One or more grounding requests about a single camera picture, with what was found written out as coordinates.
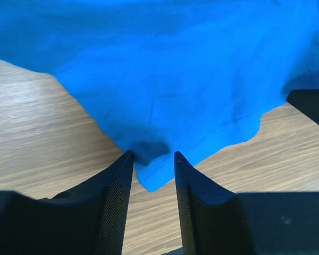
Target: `wood grain surface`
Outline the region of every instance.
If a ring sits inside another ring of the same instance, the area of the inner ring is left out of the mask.
[[[0,190],[52,197],[122,154],[50,75],[0,61]],[[319,127],[289,105],[263,116],[259,134],[197,168],[238,191],[319,191]],[[123,254],[182,246],[174,182],[148,193],[133,178]]]

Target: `blue fabric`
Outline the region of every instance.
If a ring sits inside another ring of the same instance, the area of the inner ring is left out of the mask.
[[[0,59],[46,72],[155,191],[319,88],[319,0],[0,0]]]

